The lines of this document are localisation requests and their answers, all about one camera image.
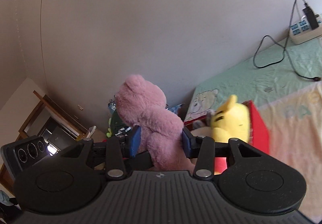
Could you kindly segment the yellow tiger plush toy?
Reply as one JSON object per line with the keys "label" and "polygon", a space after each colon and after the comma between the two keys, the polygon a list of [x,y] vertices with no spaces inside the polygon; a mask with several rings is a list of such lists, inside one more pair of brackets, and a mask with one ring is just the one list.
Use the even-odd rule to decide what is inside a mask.
{"label": "yellow tiger plush toy", "polygon": [[228,143],[231,138],[249,142],[251,130],[249,109],[244,104],[238,103],[236,95],[227,98],[216,111],[209,110],[207,119],[211,137],[216,142]]}

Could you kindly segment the pink bear plush toy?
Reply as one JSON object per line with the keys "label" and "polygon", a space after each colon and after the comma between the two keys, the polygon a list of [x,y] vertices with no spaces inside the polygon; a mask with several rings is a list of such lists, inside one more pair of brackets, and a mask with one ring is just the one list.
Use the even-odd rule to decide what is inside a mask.
{"label": "pink bear plush toy", "polygon": [[138,152],[148,151],[158,171],[189,171],[195,165],[182,148],[184,124],[166,109],[166,96],[141,75],[126,78],[115,96],[116,111],[127,126],[141,128]]}

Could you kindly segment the white bunny plush toy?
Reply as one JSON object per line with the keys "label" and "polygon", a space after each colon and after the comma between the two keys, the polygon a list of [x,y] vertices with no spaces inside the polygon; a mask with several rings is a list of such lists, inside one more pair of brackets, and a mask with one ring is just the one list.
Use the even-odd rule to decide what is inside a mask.
{"label": "white bunny plush toy", "polygon": [[198,137],[211,137],[212,135],[212,117],[215,115],[215,110],[208,110],[205,116],[201,119],[197,119],[192,124],[192,135]]}

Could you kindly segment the pile of clothes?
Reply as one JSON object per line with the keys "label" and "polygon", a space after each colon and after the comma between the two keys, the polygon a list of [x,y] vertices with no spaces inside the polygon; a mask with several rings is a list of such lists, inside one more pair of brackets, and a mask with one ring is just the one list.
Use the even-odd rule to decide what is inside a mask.
{"label": "pile of clothes", "polygon": [[128,134],[132,130],[132,127],[127,126],[118,115],[115,99],[110,99],[107,107],[111,113],[111,117],[108,120],[109,127],[107,129],[106,137],[109,138],[114,135]]}

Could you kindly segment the red cardboard box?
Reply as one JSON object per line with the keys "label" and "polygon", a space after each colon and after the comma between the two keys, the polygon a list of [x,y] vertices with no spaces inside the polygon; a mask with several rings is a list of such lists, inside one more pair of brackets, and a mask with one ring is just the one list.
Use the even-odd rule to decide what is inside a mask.
{"label": "red cardboard box", "polygon": [[[242,104],[248,107],[250,120],[251,120],[250,140],[248,144],[250,144],[251,146],[257,148],[262,152],[265,152],[266,154],[269,154],[270,152],[269,131],[262,117],[260,116],[259,111],[257,110],[257,108],[255,107],[254,103],[251,100],[243,102]],[[190,131],[192,131],[193,122],[197,119],[201,119],[202,116],[196,119],[188,119],[186,122],[184,122],[184,125]]]}

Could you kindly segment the cartoon bear bed sheet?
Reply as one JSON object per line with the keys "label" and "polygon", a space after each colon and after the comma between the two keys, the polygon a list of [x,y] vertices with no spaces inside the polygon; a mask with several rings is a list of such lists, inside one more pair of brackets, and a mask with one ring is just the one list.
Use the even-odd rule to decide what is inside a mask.
{"label": "cartoon bear bed sheet", "polygon": [[300,45],[287,44],[290,60],[281,60],[274,45],[218,74],[194,91],[186,120],[217,109],[234,94],[251,100],[270,133],[270,154],[297,169],[307,192],[300,211],[321,220],[321,38]]}

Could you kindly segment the white power strip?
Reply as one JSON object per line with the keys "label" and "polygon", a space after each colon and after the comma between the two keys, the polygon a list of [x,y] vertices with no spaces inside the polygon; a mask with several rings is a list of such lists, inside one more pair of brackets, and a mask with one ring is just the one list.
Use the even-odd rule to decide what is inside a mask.
{"label": "white power strip", "polygon": [[301,21],[299,21],[298,23],[294,23],[290,26],[289,36],[291,41],[295,45],[302,44],[304,42],[320,37],[322,35],[321,15],[316,14],[315,17],[318,23],[318,28],[316,29],[311,28],[305,16],[303,16],[301,18]]}

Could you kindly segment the black charger plug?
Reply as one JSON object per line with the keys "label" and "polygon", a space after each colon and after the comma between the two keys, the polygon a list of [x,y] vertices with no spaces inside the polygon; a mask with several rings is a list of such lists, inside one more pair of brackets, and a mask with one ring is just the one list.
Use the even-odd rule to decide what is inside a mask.
{"label": "black charger plug", "polygon": [[302,11],[306,16],[306,19],[309,22],[311,29],[317,29],[319,27],[319,24],[315,17],[315,13],[313,12],[312,8],[308,5],[308,3],[305,3],[304,9]]}

